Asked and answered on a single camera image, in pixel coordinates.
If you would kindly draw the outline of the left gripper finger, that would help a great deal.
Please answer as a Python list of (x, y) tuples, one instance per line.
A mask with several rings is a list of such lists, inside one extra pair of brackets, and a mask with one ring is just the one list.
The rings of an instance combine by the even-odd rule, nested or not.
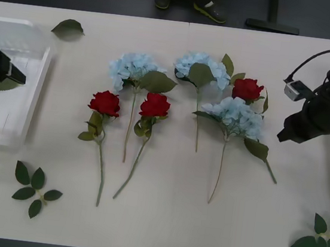
[(11, 81), (16, 82), (17, 84), (25, 84), (26, 76), (19, 70), (12, 62), (9, 62), (7, 78)]

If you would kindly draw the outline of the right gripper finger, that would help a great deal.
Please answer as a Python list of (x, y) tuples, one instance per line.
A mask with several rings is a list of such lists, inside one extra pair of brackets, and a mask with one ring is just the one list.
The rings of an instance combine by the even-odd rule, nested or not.
[(277, 134), (279, 142), (285, 142), (294, 138), (295, 132), (288, 126), (284, 127), (280, 133)]

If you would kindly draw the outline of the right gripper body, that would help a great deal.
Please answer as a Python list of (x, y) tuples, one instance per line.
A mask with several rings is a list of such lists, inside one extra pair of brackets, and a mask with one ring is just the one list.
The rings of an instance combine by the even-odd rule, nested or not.
[(294, 138), (289, 141), (298, 144), (311, 140), (324, 134), (324, 129), (319, 127), (315, 118), (327, 107), (326, 99), (312, 98), (305, 100), (302, 109), (288, 116), (283, 123), (284, 127), (290, 127), (294, 132)]

